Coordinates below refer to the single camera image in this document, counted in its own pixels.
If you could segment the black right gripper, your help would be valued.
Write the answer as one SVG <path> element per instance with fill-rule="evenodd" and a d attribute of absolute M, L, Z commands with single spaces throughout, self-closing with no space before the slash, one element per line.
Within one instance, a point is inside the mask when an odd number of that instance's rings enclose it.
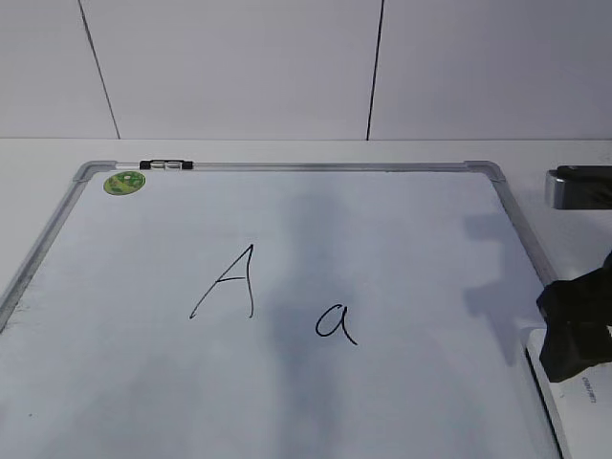
<path fill-rule="evenodd" d="M 546 323 L 539 361 L 551 383 L 611 362 L 611 257 L 601 267 L 544 288 L 536 306 Z"/>

